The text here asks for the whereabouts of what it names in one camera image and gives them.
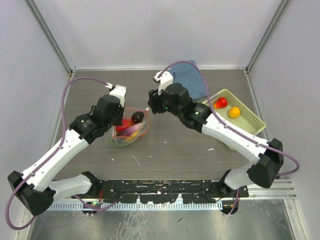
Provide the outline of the yellow fruit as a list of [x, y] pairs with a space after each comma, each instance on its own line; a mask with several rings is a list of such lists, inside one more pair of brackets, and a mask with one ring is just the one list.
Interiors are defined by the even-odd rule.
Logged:
[[241, 115], [241, 110], [234, 106], [232, 107], [229, 111], [228, 111], [228, 116], [231, 118], [231, 119], [236, 119], [238, 118], [239, 116]]

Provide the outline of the dark purple fruit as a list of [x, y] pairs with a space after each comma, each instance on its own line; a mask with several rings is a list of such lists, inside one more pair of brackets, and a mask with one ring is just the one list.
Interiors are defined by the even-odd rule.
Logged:
[[133, 124], [140, 124], [143, 121], [144, 117], [145, 117], [144, 112], [136, 111], [131, 115], [130, 120]]

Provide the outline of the red tomato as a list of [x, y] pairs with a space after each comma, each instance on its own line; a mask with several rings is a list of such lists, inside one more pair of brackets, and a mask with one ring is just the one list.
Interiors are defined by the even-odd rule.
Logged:
[[216, 100], [216, 102], [213, 104], [214, 109], [223, 109], [228, 105], [228, 101], [224, 97], [220, 97]]

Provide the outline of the dark brown food item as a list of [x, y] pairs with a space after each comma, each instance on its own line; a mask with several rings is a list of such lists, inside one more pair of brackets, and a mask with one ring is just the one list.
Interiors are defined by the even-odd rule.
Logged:
[[142, 127], [141, 123], [132, 125], [120, 133], [121, 136], [131, 136], [135, 132], [139, 132]]

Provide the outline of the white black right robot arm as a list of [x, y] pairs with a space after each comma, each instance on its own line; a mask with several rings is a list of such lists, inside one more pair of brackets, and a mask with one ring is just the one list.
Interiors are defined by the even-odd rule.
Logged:
[[231, 197], [240, 187], [252, 184], [265, 189], [271, 187], [284, 163], [280, 156], [281, 141], [267, 141], [233, 125], [212, 112], [208, 105], [193, 101], [180, 83], [170, 84], [164, 90], [150, 90], [148, 96], [153, 114], [169, 112], [185, 127], [218, 139], [249, 161], [224, 173], [218, 184], [223, 196]]

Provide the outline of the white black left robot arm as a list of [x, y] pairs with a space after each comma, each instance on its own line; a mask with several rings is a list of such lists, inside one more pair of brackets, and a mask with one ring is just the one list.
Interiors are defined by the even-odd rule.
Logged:
[[63, 145], [56, 144], [33, 166], [11, 172], [7, 179], [15, 196], [33, 216], [45, 212], [53, 202], [75, 195], [95, 198], [99, 195], [101, 182], [91, 172], [63, 180], [53, 180], [56, 174], [79, 152], [111, 127], [120, 125], [125, 108], [125, 97], [106, 94], [91, 108], [91, 114], [75, 118], [65, 132]]

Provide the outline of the yellow banana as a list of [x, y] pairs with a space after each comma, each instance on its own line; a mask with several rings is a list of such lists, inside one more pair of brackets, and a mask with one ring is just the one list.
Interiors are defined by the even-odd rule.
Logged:
[[122, 136], [123, 140], [126, 142], [134, 142], [137, 138], [139, 138], [139, 133], [135, 132], [130, 136]]

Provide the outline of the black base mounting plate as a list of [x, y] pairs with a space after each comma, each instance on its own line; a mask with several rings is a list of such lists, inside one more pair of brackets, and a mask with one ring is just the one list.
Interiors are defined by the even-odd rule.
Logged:
[[181, 197], [183, 204], [204, 204], [236, 196], [235, 192], [222, 193], [214, 180], [102, 180], [98, 186], [95, 192], [79, 197], [123, 204], [172, 204]]

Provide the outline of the clear zip bag orange zipper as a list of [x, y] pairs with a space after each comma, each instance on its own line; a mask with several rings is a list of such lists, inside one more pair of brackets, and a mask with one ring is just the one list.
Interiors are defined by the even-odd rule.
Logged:
[[105, 134], [105, 143], [111, 147], [125, 147], [147, 134], [150, 128], [149, 108], [125, 107], [121, 125]]

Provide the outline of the blue folded cloth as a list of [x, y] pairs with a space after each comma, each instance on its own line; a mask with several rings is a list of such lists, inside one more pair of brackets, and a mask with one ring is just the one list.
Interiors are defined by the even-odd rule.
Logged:
[[173, 82], [180, 83], [185, 87], [194, 101], [207, 97], [203, 79], [191, 64], [185, 62], [177, 63], [168, 72], [173, 76]]

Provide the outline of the green leafy vegetable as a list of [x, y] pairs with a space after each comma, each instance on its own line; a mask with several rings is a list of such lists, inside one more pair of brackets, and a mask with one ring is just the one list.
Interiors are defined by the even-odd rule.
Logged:
[[119, 137], [119, 136], [107, 137], [105, 141], [107, 145], [114, 146], [114, 147], [125, 147], [129, 144], [129, 142], [126, 140], [125, 137]]

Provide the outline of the pale green plastic basket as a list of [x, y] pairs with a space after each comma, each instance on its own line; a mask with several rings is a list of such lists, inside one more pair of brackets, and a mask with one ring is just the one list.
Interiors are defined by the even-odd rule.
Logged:
[[[255, 136], [266, 128], [266, 124], [228, 89], [222, 89], [211, 96], [210, 100], [212, 105], [214, 105], [219, 98], [226, 98], [228, 102], [228, 105], [225, 108], [215, 109], [216, 113], [219, 114], [221, 118], [224, 118], [231, 124]], [[240, 116], [236, 119], [232, 119], [228, 116], [229, 110], [233, 107], [238, 107], [241, 111]]]

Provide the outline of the red apple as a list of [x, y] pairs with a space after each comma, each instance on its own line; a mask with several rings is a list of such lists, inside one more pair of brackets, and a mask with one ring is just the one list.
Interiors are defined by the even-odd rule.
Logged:
[[115, 127], [115, 130], [116, 130], [117, 133], [121, 133], [124, 130], [126, 130], [127, 128], [131, 127], [132, 125], [133, 125], [133, 122], [130, 119], [124, 118], [122, 120], [122, 124], [121, 125], [117, 125]]

